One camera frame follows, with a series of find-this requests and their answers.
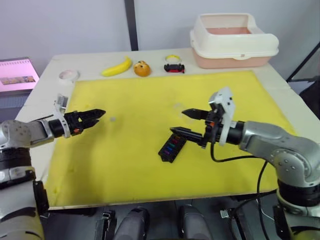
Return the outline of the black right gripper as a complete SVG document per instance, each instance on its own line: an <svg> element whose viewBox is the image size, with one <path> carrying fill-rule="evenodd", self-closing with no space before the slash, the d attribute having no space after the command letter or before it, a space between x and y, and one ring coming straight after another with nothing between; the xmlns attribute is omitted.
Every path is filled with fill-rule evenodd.
<svg viewBox="0 0 320 240"><path fill-rule="evenodd" d="M220 103L214 103L213 109L210 111L195 108L189 108L182 111L182 114L189 118L195 120L205 120L205 132L203 136L201 133L194 132L189 128L181 126L171 127L170 130L174 134L183 137L187 141L194 142L200 145L202 148L206 148L207 143L214 144L216 142L217 132L224 113L225 111Z"/></svg>

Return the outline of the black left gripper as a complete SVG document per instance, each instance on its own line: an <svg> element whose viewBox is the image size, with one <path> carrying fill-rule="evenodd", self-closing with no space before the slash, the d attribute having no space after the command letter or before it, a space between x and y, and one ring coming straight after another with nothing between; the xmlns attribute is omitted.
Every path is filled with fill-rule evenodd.
<svg viewBox="0 0 320 240"><path fill-rule="evenodd" d="M106 113L105 110L102 109L92 109L87 111L73 111L64 114L64 118L67 122L70 134L72 136L79 135L81 133L81 129L89 129L92 128L99 122L99 118L101 118Z"/></svg>

